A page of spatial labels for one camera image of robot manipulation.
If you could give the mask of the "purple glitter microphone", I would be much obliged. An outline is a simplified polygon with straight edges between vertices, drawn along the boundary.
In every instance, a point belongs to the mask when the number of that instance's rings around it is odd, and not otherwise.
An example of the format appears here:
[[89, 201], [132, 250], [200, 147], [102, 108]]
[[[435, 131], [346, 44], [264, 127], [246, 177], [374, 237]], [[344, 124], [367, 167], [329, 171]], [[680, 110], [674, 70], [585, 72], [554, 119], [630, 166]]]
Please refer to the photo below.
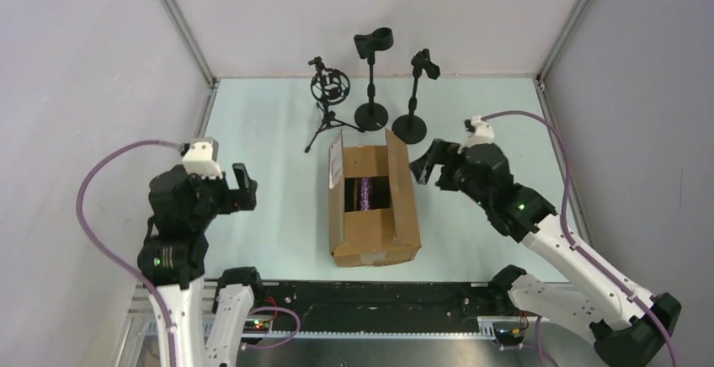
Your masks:
[[371, 178], [361, 178], [359, 182], [359, 210], [371, 209], [371, 196], [373, 185]]

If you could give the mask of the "brown cardboard box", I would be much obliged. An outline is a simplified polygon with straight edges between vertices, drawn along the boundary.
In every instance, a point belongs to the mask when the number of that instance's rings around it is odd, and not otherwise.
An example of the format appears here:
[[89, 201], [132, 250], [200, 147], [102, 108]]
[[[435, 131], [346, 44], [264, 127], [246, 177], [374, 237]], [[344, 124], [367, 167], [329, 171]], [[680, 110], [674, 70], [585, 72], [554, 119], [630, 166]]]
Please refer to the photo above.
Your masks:
[[422, 247], [408, 146], [385, 129], [383, 145], [328, 150], [328, 244], [340, 268], [414, 260]]

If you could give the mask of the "black tripod shock mount stand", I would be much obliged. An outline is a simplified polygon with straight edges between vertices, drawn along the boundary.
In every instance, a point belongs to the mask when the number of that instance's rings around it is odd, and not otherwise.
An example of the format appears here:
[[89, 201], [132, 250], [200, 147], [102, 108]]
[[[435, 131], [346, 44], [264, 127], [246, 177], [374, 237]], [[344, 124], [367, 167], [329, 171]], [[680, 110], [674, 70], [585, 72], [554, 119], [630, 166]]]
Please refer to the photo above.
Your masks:
[[349, 77], [342, 71], [327, 67], [320, 56], [314, 57], [308, 62], [313, 66], [315, 74], [310, 83], [312, 97], [316, 100], [316, 106], [322, 113], [321, 124], [313, 134], [313, 137], [304, 149], [308, 153], [317, 136], [326, 131], [339, 127], [349, 127], [360, 133], [365, 132], [365, 128], [352, 125], [339, 120], [336, 113], [331, 110], [332, 106], [341, 104], [348, 96], [351, 89]]

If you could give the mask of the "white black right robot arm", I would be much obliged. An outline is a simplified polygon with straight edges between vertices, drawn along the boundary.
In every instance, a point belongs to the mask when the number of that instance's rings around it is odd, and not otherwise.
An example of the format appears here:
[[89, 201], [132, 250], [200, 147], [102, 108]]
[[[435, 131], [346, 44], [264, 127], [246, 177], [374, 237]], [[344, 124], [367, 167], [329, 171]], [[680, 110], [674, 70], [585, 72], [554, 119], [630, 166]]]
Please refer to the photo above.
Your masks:
[[491, 291], [577, 334], [609, 366], [645, 366], [661, 348], [679, 365], [672, 333], [681, 304], [669, 293], [654, 295], [604, 260], [547, 199], [514, 181], [497, 145], [462, 147], [436, 139], [409, 165], [418, 184], [426, 184], [436, 166], [439, 189], [475, 201], [497, 232], [537, 253], [573, 287], [552, 287], [508, 265], [489, 281]]

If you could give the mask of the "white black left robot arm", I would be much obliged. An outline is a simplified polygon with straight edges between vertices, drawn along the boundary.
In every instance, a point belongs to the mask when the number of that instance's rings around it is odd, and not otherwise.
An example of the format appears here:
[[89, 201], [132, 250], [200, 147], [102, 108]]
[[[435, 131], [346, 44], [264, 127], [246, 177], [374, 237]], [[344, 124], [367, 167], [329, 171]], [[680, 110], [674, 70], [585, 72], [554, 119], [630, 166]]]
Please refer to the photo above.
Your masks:
[[218, 279], [212, 310], [203, 331], [205, 235], [218, 215], [254, 210], [258, 184], [244, 164], [232, 171], [237, 187], [223, 177], [202, 178], [176, 165], [149, 183], [153, 215], [137, 265], [153, 288], [150, 302], [158, 325], [164, 366], [233, 366], [242, 330], [254, 302], [264, 294], [255, 267], [227, 269]]

